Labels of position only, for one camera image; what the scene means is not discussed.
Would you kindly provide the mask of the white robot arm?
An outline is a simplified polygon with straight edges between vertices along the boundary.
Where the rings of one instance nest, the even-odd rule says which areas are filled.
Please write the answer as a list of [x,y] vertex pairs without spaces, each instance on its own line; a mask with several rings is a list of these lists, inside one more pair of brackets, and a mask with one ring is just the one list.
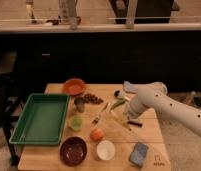
[[127,102],[123,114],[125,121],[136,119],[149,108],[153,108],[176,119],[201,137],[201,110],[168,97],[167,87],[164,83],[153,82],[136,85],[128,83],[124,84],[124,88],[129,88],[134,96],[132,98],[125,97],[119,90],[114,93],[114,96]]

